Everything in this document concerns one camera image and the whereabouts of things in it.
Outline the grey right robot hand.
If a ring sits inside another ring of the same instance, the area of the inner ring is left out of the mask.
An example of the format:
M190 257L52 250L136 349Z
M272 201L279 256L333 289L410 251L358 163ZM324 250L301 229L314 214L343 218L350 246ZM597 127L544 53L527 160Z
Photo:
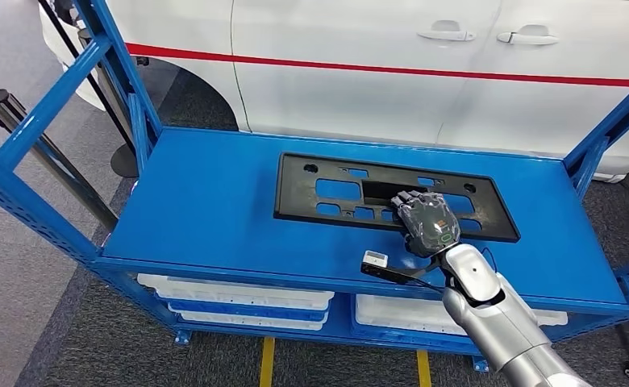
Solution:
M404 226L409 252L428 258L460 242L459 222L441 193L401 191L390 202Z

